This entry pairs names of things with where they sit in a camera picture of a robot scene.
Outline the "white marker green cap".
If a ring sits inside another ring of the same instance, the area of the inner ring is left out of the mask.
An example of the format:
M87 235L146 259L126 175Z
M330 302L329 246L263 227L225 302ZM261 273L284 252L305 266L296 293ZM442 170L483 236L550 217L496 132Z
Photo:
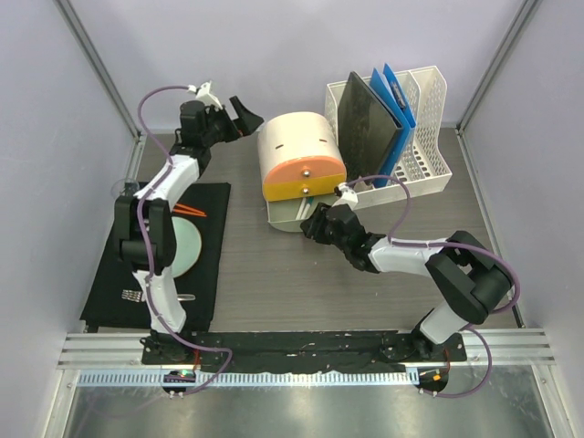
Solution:
M305 219L308 216L308 211L311 207L313 200L314 200L313 197L306 197L301 201L300 206L299 206L298 211L297 211L297 216L296 216L297 220Z

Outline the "cream round drawer cabinet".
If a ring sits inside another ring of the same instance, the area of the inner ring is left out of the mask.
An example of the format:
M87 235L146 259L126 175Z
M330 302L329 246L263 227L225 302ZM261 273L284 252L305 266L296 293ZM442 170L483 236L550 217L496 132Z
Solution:
M269 120L259 131L257 150L268 223L279 231L298 233L301 201L313 197L316 206L347 178L333 129L315 112Z

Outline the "cream perforated file organizer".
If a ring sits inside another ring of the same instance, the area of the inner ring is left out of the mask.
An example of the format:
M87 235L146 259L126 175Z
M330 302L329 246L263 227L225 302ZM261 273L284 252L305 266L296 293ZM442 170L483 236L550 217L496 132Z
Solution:
M447 93L446 80L436 66L403 70L395 75L417 124L392 176L404 183L411 198L440 193L452 177L438 145ZM337 110L345 85L346 80L326 86L325 118L335 138L338 137ZM357 210L406 199L400 185L392 182L386 182L381 188L360 182L355 191L359 199Z

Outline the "blue plastic folder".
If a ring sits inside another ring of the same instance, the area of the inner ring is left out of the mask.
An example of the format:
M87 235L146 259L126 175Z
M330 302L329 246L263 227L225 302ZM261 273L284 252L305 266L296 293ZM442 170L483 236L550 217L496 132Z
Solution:
M416 120L396 74L387 63L384 64L382 72L373 69L370 87L385 104L398 127L397 138L391 144L380 170L381 174L390 175L414 133Z

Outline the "white marker blue cap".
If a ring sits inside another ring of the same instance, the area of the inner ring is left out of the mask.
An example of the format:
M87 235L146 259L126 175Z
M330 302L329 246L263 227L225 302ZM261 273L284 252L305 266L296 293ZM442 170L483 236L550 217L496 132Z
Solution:
M302 215L300 217L301 220L306 220L310 217L310 215L312 214L313 210L315 208L315 204L314 203L310 203L310 204L306 204L305 208L302 212Z

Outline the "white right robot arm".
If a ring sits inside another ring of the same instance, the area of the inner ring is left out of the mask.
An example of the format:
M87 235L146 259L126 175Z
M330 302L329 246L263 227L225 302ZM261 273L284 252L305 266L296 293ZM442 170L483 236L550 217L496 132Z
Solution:
M434 282L443 301L411 333L414 355L422 360L435 359L452 335L483 324L510 290L518 290L512 268L466 231L430 241L398 239L366 231L345 204L324 203L300 229L318 244L337 247L359 271L425 276Z

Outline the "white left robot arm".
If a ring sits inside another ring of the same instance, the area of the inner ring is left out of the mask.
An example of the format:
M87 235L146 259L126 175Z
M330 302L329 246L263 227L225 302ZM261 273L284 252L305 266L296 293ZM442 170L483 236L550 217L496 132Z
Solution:
M151 334L144 345L162 348L176 364L187 362L197 346L182 333L186 312L172 276L177 247L172 211L208 167L215 144L249 136L264 122L237 96L229 101L234 118L209 98L184 102L175 143L164 152L165 164L142 189L115 202L114 247L120 259L130 264L151 316Z

